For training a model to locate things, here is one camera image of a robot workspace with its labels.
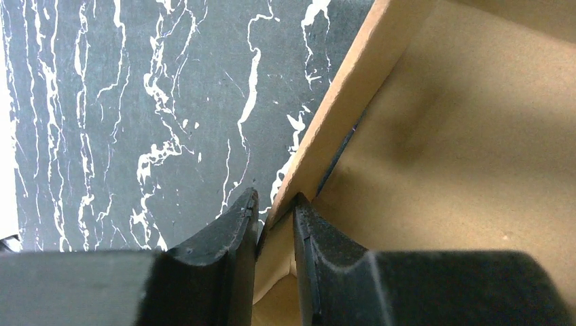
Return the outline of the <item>brown cardboard box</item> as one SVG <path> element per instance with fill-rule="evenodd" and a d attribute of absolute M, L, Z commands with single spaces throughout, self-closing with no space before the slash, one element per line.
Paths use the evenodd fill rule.
<path fill-rule="evenodd" d="M 575 2 L 375 1 L 270 210 L 254 325 L 303 325 L 293 199 L 375 251 L 521 251 L 575 318 Z"/>

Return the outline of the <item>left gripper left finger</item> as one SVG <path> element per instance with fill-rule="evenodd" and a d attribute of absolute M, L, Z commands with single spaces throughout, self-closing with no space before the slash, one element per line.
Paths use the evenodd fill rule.
<path fill-rule="evenodd" d="M 258 194 L 247 188 L 205 228 L 159 254 L 136 325 L 250 325 Z"/>

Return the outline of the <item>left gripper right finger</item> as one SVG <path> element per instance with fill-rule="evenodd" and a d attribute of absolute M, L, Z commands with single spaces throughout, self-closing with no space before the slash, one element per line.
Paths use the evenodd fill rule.
<path fill-rule="evenodd" d="M 303 325 L 574 325 L 521 251 L 375 251 L 293 199 Z"/>

